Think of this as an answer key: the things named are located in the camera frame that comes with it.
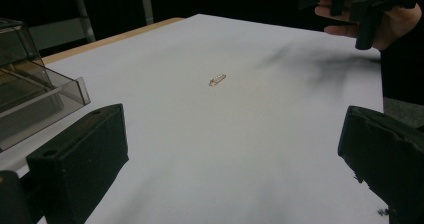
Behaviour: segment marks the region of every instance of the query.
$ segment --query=small metal object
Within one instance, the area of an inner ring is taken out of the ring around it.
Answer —
[[[209,82],[209,86],[215,86],[218,85],[219,82],[221,82],[222,80],[224,80],[224,78],[227,77],[227,75],[225,74],[221,74],[218,75],[216,77],[214,77],[210,82]]]

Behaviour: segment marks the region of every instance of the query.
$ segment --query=transparent container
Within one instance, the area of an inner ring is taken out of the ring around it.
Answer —
[[[0,152],[89,103],[82,78],[46,68],[26,25],[0,18]]]

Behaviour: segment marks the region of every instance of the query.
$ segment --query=gray floor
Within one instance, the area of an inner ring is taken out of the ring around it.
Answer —
[[[424,106],[384,98],[384,113],[413,128],[424,125]]]

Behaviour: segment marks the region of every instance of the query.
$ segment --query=table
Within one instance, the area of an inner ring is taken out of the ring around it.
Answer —
[[[383,110],[378,58],[354,39],[195,15],[49,64],[92,102],[0,167],[122,103],[130,161],[87,223],[388,223],[337,155],[349,105]]]

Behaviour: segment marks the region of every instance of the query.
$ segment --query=acrylic case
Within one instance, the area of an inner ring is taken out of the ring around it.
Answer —
[[[89,103],[82,78],[46,68],[27,26],[0,18],[0,152]]]

